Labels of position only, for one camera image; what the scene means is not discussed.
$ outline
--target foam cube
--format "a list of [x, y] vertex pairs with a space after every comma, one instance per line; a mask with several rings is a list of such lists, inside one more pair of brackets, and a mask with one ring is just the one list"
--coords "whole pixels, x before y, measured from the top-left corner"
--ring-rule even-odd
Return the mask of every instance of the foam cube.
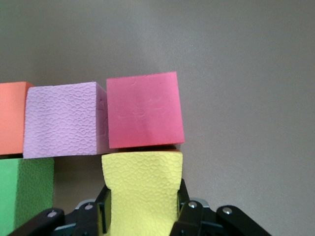
[[24, 158], [108, 153], [106, 92], [96, 82], [33, 87]]
[[54, 159], [0, 160], [0, 236], [53, 204]]
[[110, 148], [185, 141], [176, 72], [107, 79]]
[[109, 236], [166, 236], [178, 219], [182, 179], [179, 151], [118, 152], [102, 156], [111, 189]]
[[0, 155], [23, 152], [25, 99], [33, 85], [0, 84]]

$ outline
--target orange foam block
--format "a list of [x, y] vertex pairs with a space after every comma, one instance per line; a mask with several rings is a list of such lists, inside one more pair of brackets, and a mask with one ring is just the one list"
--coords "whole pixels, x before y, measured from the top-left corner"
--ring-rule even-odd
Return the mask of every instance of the orange foam block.
[[32, 84], [0, 84], [0, 155], [23, 152], [25, 101]]

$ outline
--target stacked blocks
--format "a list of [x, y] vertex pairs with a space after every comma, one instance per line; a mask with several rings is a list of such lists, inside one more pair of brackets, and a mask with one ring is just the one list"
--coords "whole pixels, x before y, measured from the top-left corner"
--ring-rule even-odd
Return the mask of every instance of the stacked blocks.
[[0, 236], [52, 207], [54, 159], [0, 160]]
[[178, 219], [179, 151], [120, 152], [102, 157], [112, 193], [108, 236], [165, 236]]
[[24, 158], [108, 152], [106, 92], [96, 82], [29, 90]]
[[23, 152], [27, 82], [0, 84], [0, 155]]
[[107, 79], [110, 148], [185, 141], [177, 74]]

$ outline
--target foam block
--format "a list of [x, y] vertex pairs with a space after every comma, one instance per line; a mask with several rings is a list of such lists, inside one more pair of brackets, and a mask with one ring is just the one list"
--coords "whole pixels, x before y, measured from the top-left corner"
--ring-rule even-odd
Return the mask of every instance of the foam block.
[[178, 151], [102, 156], [105, 182], [112, 191], [108, 235], [169, 235], [178, 219], [182, 162], [183, 155]]
[[100, 85], [89, 82], [29, 90], [24, 158], [108, 152], [107, 100]]
[[0, 236], [53, 203], [54, 159], [0, 160]]
[[185, 141], [177, 74], [107, 79], [110, 148]]
[[33, 85], [0, 84], [0, 155], [23, 152], [25, 99]]

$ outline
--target pink foam block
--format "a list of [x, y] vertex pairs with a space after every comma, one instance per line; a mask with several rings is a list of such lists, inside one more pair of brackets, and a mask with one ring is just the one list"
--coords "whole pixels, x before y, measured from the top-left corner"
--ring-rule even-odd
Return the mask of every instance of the pink foam block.
[[177, 74], [107, 79], [110, 148], [185, 141]]
[[24, 158], [110, 152], [106, 92], [96, 82], [33, 87], [24, 138]]

